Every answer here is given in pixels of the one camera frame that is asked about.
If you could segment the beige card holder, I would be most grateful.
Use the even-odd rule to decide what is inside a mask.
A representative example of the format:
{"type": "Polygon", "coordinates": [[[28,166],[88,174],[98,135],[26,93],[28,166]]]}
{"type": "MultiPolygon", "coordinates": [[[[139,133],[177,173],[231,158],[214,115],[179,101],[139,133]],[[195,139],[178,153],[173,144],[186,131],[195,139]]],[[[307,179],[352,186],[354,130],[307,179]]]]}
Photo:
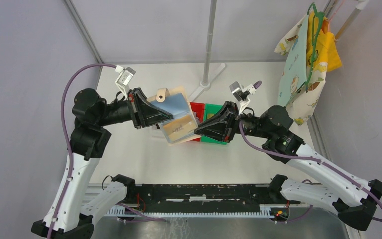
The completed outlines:
{"type": "MultiPolygon", "coordinates": [[[[159,88],[156,94],[148,97],[147,100],[153,105],[171,113],[174,117],[172,120],[183,117],[186,114],[194,116],[183,86],[177,86],[171,89],[159,88]]],[[[161,124],[168,123],[172,120],[159,123],[159,128],[161,124]]]]}

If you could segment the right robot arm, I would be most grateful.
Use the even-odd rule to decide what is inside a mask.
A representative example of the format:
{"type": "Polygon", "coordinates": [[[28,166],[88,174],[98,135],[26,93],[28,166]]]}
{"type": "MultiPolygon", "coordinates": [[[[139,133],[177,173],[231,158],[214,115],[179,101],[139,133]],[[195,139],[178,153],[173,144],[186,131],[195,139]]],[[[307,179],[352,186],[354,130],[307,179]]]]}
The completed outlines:
{"type": "Polygon", "coordinates": [[[317,185],[304,184],[276,175],[267,190],[271,202],[280,203],[284,199],[305,202],[328,210],[352,228],[365,231],[375,220],[376,209],[382,210],[382,182],[359,178],[338,167],[291,132],[292,123],[282,106],[271,106],[257,117],[240,113],[235,103],[226,101],[195,133],[226,143],[236,134],[243,140],[248,137],[265,139],[258,151],[318,182],[317,185]]]}

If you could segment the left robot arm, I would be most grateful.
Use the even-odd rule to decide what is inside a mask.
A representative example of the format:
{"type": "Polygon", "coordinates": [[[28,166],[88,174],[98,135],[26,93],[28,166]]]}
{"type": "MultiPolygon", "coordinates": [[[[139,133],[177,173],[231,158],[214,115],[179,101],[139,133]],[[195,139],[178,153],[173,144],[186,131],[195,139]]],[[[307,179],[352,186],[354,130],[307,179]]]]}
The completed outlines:
{"type": "Polygon", "coordinates": [[[106,189],[83,203],[91,176],[111,138],[106,126],[131,121],[136,129],[141,129],[173,118],[171,113],[149,102],[140,88],[110,104],[94,89],[80,90],[75,95],[72,113],[75,128],[67,137],[63,179],[47,215],[31,227],[34,234],[47,239],[89,239],[96,224],[112,207],[136,198],[135,180],[116,175],[106,189]]]}

